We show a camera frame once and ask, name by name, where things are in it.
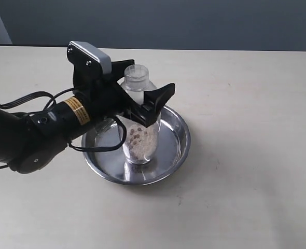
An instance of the plastic bottle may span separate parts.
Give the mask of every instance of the plastic bottle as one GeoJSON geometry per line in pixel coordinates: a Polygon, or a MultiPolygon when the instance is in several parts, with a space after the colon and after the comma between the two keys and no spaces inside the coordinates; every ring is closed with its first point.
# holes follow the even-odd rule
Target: plastic bottle
{"type": "MultiPolygon", "coordinates": [[[[142,104],[144,101],[144,91],[157,89],[149,80],[148,69],[142,65],[128,66],[124,72],[124,82],[121,86],[138,104],[142,104]]],[[[123,117],[120,119],[127,127],[127,139],[123,144],[127,161],[134,164],[149,162],[158,147],[160,117],[148,128],[123,117]]],[[[119,128],[118,131],[122,137],[122,129],[119,128]]]]}

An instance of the bottle neck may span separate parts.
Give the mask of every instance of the bottle neck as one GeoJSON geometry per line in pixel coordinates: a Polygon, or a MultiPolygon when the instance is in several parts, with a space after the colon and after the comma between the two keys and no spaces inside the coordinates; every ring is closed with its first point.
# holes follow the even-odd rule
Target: bottle neck
{"type": "Polygon", "coordinates": [[[144,91],[149,85],[148,69],[142,65],[128,66],[124,78],[126,88],[130,91],[144,91]]]}

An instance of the screw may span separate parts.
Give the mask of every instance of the screw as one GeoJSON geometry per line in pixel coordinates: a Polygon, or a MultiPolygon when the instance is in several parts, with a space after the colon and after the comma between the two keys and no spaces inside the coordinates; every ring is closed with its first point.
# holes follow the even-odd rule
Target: screw
{"type": "Polygon", "coordinates": [[[46,118],[46,117],[43,117],[40,120],[38,120],[38,124],[40,124],[40,125],[44,125],[47,122],[48,122],[48,118],[46,118]]]}

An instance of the motor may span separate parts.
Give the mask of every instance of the motor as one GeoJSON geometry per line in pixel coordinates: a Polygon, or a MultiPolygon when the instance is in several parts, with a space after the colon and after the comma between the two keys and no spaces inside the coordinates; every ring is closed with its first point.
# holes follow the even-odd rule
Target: motor
{"type": "Polygon", "coordinates": [[[22,174],[42,169],[67,146],[76,151],[107,152],[120,148],[126,140],[126,128],[117,115],[145,127],[155,123],[166,102],[175,93],[175,84],[144,93],[144,103],[137,104],[117,83],[134,60],[112,62],[93,45],[72,41],[67,58],[74,65],[73,87],[55,96],[34,92],[20,99],[0,104],[0,162],[22,174]],[[56,103],[66,92],[73,96],[56,103]],[[9,113],[5,110],[42,96],[50,101],[41,111],[9,113]],[[98,122],[113,119],[123,129],[119,144],[111,147],[82,148],[72,140],[93,129],[98,122]]]}

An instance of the tabletop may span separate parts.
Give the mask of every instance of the tabletop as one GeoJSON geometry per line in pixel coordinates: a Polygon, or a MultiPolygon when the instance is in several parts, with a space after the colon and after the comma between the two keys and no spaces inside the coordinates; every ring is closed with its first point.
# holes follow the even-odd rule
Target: tabletop
{"type": "MultiPolygon", "coordinates": [[[[176,83],[187,160],[142,187],[69,148],[32,174],[0,170],[0,248],[306,248],[306,52],[104,51],[176,83]]],[[[0,103],[70,88],[72,73],[66,48],[0,47],[0,103]]]]}

